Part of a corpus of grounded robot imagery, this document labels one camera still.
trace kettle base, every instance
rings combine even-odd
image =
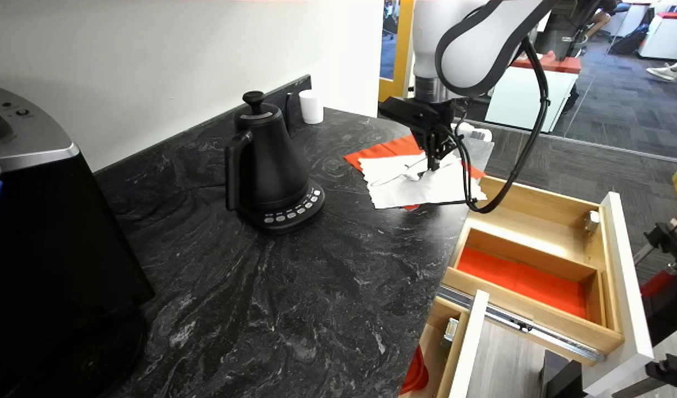
[[[324,208],[326,190],[316,182],[308,182],[308,192],[297,205],[269,212],[251,212],[239,208],[239,214],[263,233],[288,233],[309,221]]]

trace kettle handle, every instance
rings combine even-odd
[[[226,208],[237,211],[242,200],[242,155],[251,145],[251,131],[234,135],[226,146]]]

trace white wall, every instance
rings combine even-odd
[[[309,73],[373,116],[381,0],[0,0],[0,86],[52,113],[93,169]]]

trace wooden drawer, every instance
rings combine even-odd
[[[481,346],[490,295],[476,292],[472,307],[437,299],[428,316],[420,348],[429,383],[424,389],[400,393],[400,398],[462,398],[469,391],[472,370]],[[444,344],[450,319],[458,319],[452,344]]]
[[[481,187],[494,197],[503,182]],[[588,393],[652,358],[616,192],[591,203],[516,183],[498,211],[469,214],[443,288],[490,292],[511,330],[588,367]]]

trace countertop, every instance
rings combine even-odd
[[[143,358],[114,397],[396,397],[466,208],[373,211],[344,155],[407,132],[329,108],[295,129],[327,200],[285,236],[226,211],[232,121],[98,173],[156,288]]]

